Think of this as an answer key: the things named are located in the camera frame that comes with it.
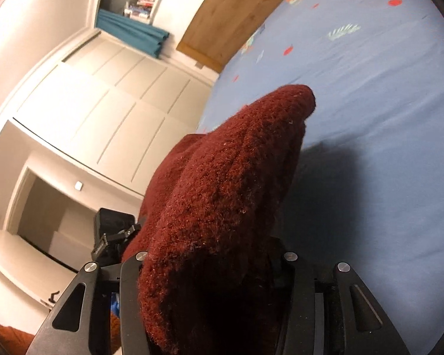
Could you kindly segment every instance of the metal screw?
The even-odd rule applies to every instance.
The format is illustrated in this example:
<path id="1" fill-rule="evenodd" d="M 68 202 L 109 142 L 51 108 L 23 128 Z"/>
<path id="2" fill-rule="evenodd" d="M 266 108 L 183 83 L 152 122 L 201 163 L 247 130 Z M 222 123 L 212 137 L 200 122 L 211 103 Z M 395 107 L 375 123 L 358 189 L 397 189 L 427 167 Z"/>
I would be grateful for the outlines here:
<path id="1" fill-rule="evenodd" d="M 146 251 L 141 251 L 139 253 L 136 254 L 136 259 L 140 262 L 142 262 L 143 260 L 145 260 L 146 256 L 148 255 L 148 252 Z"/>
<path id="2" fill-rule="evenodd" d="M 296 260 L 298 260 L 298 256 L 294 252 L 286 252 L 284 254 L 284 258 L 288 262 L 295 262 Z"/>
<path id="3" fill-rule="evenodd" d="M 350 271 L 350 265 L 348 265 L 347 263 L 344 263 L 344 262 L 337 264 L 337 268 L 341 272 L 349 272 Z"/>
<path id="4" fill-rule="evenodd" d="M 86 266 L 84 267 L 85 272 L 92 272 L 95 271 L 97 269 L 97 263 L 91 262 L 91 263 L 87 263 Z"/>

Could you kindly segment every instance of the wooden headboard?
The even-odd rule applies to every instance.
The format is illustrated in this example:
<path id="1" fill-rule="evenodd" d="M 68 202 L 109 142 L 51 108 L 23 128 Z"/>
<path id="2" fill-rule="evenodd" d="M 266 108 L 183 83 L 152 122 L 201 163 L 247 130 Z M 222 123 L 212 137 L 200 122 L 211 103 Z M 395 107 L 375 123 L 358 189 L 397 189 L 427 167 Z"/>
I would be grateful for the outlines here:
<path id="1" fill-rule="evenodd" d="M 216 72 L 283 0 L 204 0 L 176 49 Z"/>

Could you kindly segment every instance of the white shelf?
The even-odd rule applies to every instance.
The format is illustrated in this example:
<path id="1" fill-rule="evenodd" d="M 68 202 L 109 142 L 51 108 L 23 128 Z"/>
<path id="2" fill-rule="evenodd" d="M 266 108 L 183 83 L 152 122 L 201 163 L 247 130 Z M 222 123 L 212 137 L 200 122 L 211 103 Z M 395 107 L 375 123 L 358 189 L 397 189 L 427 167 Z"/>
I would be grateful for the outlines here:
<path id="1" fill-rule="evenodd" d="M 70 199 L 95 212 L 100 208 L 110 208 L 138 216 L 142 196 L 55 149 L 15 120 L 12 119 L 11 123 L 32 139 L 33 151 L 23 163 L 8 205 L 9 211 L 11 203 L 17 198 L 25 171 L 29 170 Z M 83 183 L 80 191 L 75 188 L 77 181 Z"/>
<path id="2" fill-rule="evenodd" d="M 17 235 L 0 230 L 0 272 L 24 293 L 50 308 L 51 293 L 57 301 L 75 273 L 34 249 Z"/>
<path id="3" fill-rule="evenodd" d="M 133 15 L 130 15 L 130 18 L 131 18 L 132 20 L 139 21 L 139 22 L 143 22 L 144 24 L 148 24 L 148 25 L 150 25 L 150 21 L 151 21 L 150 17 L 148 17 L 148 18 L 143 18 L 143 17 L 139 17 L 139 16 L 133 16 Z"/>

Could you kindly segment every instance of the black bracket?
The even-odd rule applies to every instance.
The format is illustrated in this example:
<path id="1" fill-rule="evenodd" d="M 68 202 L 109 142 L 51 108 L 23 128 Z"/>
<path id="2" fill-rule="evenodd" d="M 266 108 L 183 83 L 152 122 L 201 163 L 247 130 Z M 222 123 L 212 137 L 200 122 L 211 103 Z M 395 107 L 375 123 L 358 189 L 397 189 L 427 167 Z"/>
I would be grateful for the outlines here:
<path id="1" fill-rule="evenodd" d="M 294 252 L 272 258 L 276 280 L 289 283 L 276 355 L 410 355 L 385 311 L 347 263 L 314 267 Z"/>
<path id="2" fill-rule="evenodd" d="M 137 301 L 146 252 L 123 264 L 87 263 L 74 277 L 36 334 L 27 355 L 110 355 L 110 298 L 120 292 L 122 352 L 149 355 Z"/>
<path id="3" fill-rule="evenodd" d="M 130 241 L 141 230 L 129 213 L 101 208 L 94 216 L 94 249 L 92 260 L 101 267 L 120 263 Z"/>
<path id="4" fill-rule="evenodd" d="M 53 293 L 51 294 L 51 296 L 49 297 L 48 301 L 51 302 L 51 303 L 53 303 L 53 304 L 56 303 L 56 301 L 54 300 L 54 297 L 55 297 L 56 295 L 59 295 L 60 292 L 61 292 L 61 291 L 53 292 Z"/>

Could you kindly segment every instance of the blue object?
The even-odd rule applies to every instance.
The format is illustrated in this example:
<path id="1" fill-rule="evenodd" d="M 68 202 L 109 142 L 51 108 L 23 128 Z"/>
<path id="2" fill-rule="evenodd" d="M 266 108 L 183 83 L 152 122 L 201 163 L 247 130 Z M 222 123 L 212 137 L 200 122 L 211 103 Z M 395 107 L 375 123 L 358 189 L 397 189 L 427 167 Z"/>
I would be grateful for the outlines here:
<path id="1" fill-rule="evenodd" d="M 96 27 L 114 35 L 128 45 L 158 58 L 169 32 L 99 9 Z"/>
<path id="2" fill-rule="evenodd" d="M 284 1 L 221 73 L 198 131 L 285 84 L 310 86 L 317 108 L 280 236 L 351 264 L 427 354 L 444 333 L 444 18 L 431 0 Z"/>
<path id="3" fill-rule="evenodd" d="M 110 311 L 113 312 L 117 318 L 120 317 L 120 294 L 119 293 L 113 293 L 112 297 L 110 298 Z"/>

